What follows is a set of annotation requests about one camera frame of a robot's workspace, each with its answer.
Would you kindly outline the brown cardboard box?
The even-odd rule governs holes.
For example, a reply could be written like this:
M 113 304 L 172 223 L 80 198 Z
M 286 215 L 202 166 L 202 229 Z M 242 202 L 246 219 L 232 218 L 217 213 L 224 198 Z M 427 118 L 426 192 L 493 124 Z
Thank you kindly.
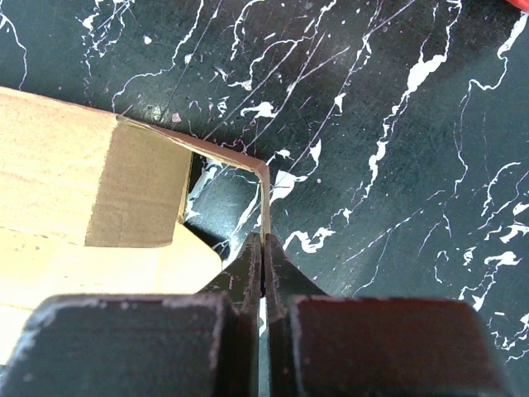
M 193 158 L 254 174 L 270 232 L 269 168 L 122 115 L 1 90 L 1 360 L 59 294 L 190 294 L 221 257 L 185 224 Z

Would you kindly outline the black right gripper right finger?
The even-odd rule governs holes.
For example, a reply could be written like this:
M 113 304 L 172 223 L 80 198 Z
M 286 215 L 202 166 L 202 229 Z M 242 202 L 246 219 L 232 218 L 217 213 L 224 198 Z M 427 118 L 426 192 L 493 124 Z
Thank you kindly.
M 264 238 L 273 396 L 512 396 L 479 315 L 453 299 L 346 298 Z

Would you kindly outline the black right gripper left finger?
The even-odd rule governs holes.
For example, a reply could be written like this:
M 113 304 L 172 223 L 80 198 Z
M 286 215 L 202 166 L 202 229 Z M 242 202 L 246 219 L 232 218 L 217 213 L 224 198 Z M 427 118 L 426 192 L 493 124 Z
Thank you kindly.
M 4 396 L 256 396 L 263 247 L 196 294 L 59 294 L 26 321 Z

